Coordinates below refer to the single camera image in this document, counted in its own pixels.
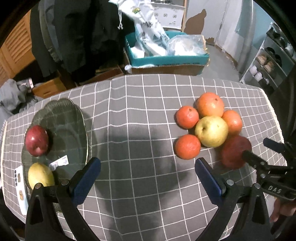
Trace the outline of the right hand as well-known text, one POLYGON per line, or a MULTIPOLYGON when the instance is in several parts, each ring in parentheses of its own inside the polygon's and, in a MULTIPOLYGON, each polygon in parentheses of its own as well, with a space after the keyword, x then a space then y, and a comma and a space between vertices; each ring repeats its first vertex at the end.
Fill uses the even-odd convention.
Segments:
POLYGON ((273 212, 269 218, 270 222, 276 222, 280 215, 293 216, 296 210, 296 202, 283 202, 279 198, 275 199, 273 212))

